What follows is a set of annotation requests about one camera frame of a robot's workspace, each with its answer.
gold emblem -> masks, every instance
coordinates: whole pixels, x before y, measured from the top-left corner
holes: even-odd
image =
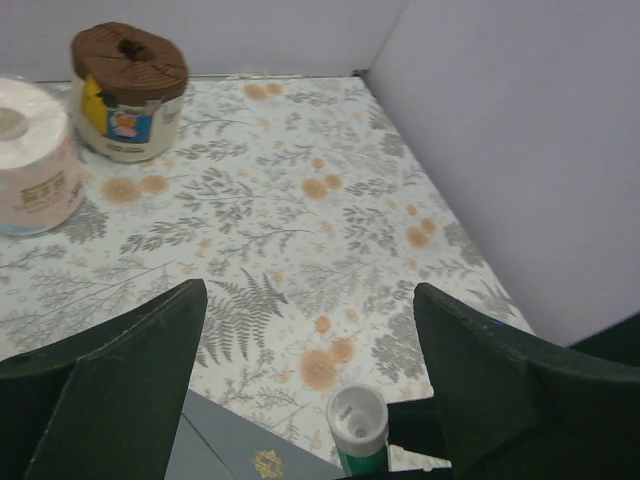
[[[251,462],[262,478],[284,478],[284,465],[275,450],[260,450]]]

wrapped toilet paper roll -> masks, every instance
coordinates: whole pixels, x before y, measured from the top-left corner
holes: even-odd
[[[127,163],[171,146],[188,79],[173,43],[110,22],[78,33],[71,53],[71,117],[86,142]]]
[[[0,233],[31,235],[84,198],[62,104],[22,79],[0,78]]]

white wall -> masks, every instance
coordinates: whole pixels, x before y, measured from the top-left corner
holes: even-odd
[[[372,89],[532,327],[640,310],[640,2],[413,1]]]
[[[0,73],[70,78],[69,43],[107,21],[173,40],[194,74],[350,75],[368,68],[407,0],[2,0]]]

brown paper roll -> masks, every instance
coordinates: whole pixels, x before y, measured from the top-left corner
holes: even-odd
[[[109,22],[78,33],[71,42],[73,69],[90,74],[122,105],[144,106],[181,96],[188,69],[169,40],[124,23]]]

table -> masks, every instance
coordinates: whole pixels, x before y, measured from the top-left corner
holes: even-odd
[[[432,394],[416,283],[529,330],[358,78],[193,80],[171,151],[134,165],[80,156],[73,217],[0,238],[0,359],[201,277],[191,388],[336,462],[332,390]],[[392,462],[438,464],[401,449]]]

